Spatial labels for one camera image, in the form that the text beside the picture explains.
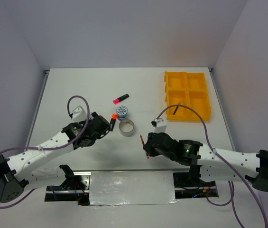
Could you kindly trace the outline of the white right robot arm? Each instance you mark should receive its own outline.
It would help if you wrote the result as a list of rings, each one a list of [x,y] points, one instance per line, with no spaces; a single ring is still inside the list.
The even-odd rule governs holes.
[[[149,133],[143,149],[150,157],[162,155],[189,167],[188,180],[194,186],[212,181],[246,181],[256,190],[268,192],[268,151],[211,149],[198,141],[177,141],[166,133]]]

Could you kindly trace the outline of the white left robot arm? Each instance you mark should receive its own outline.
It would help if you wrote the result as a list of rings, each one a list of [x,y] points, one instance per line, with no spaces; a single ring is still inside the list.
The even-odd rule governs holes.
[[[110,130],[110,123],[98,115],[91,119],[70,123],[58,134],[37,146],[8,158],[0,155],[0,202],[8,203],[24,191],[44,186],[60,186],[65,190],[83,189],[80,178],[66,164],[57,168],[43,168],[53,159],[78,148],[90,147]]]

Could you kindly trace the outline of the red gel pen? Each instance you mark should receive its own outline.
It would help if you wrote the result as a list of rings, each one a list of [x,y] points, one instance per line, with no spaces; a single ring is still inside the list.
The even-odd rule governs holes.
[[[139,137],[140,137],[140,140],[141,140],[141,143],[142,143],[143,150],[144,150],[144,152],[146,154],[146,158],[149,159],[150,158],[149,153],[144,148],[145,147],[145,142],[144,142],[143,136],[140,134]]]

